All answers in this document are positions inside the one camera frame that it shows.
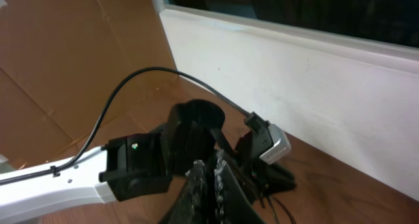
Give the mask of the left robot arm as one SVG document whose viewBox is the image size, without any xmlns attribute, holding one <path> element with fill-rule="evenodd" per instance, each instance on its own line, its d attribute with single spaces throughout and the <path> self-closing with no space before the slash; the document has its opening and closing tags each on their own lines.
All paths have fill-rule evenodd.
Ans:
<svg viewBox="0 0 419 224">
<path fill-rule="evenodd" d="M 85 204 L 165 193 L 186 182 L 163 223 L 261 223 L 252 205 L 296 187 L 278 164 L 290 151 L 285 133 L 256 114 L 236 147 L 223 134 L 223 110 L 206 100 L 172 107 L 168 121 L 146 134 L 110 140 L 79 158 L 1 175 L 1 222 L 23 223 Z"/>
</svg>

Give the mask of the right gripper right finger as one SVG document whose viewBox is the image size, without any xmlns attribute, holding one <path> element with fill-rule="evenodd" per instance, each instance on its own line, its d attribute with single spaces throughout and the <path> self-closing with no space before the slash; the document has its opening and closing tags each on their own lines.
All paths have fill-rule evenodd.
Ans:
<svg viewBox="0 0 419 224">
<path fill-rule="evenodd" d="M 264 224 L 252 208 L 252 202 L 260 199 L 254 182 L 225 151 L 216 152 L 213 175 L 215 216 L 219 223 Z"/>
</svg>

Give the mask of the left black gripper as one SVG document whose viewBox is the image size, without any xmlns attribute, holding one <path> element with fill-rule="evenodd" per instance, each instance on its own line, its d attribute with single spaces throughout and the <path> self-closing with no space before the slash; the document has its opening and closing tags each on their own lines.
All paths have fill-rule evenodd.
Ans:
<svg viewBox="0 0 419 224">
<path fill-rule="evenodd" d="M 295 177 L 289 170 L 277 162 L 267 164 L 251 156 L 252 150 L 257 148 L 253 138 L 251 132 L 242 136 L 235 147 L 236 155 L 228 163 L 250 204 L 297 187 Z"/>
</svg>

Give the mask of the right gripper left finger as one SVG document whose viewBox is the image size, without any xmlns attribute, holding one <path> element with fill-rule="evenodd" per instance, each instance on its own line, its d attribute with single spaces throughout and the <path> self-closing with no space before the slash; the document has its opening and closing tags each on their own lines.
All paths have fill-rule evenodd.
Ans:
<svg viewBox="0 0 419 224">
<path fill-rule="evenodd" d="M 202 160 L 193 162 L 187 180 L 173 206 L 158 224 L 209 223 L 207 169 Z"/>
</svg>

